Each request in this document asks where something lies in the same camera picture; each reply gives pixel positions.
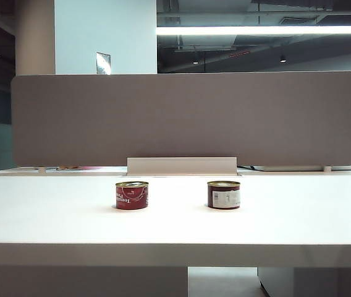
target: tomato paste can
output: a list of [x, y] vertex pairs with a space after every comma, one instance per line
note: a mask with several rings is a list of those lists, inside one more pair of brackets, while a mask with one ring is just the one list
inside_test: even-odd
[[237, 209], [240, 207], [240, 183], [237, 181], [209, 181], [208, 207]]
[[143, 209], [148, 206], [148, 183], [126, 181], [116, 184], [117, 209]]

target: desk divider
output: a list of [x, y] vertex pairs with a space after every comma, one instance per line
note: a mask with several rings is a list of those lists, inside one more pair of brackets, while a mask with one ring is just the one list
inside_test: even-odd
[[12, 121], [19, 166], [351, 165], [351, 72], [18, 76]]

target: floor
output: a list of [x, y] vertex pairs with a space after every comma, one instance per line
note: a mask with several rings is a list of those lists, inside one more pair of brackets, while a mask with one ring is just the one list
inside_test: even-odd
[[189, 267], [188, 297], [265, 297], [254, 268]]

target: table top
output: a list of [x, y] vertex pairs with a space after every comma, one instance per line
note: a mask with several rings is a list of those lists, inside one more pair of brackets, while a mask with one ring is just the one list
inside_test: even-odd
[[[351, 267], [351, 171], [228, 176], [236, 210], [206, 206], [223, 176], [124, 173], [0, 171], [0, 264]], [[133, 180], [149, 206], [116, 209]]]

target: red can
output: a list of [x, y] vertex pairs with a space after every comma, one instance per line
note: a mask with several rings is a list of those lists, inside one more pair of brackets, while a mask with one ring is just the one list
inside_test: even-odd
[[237, 181], [209, 181], [208, 207], [237, 209], [240, 207], [240, 183]]
[[148, 206], [148, 183], [126, 181], [116, 184], [117, 209], [143, 209]]

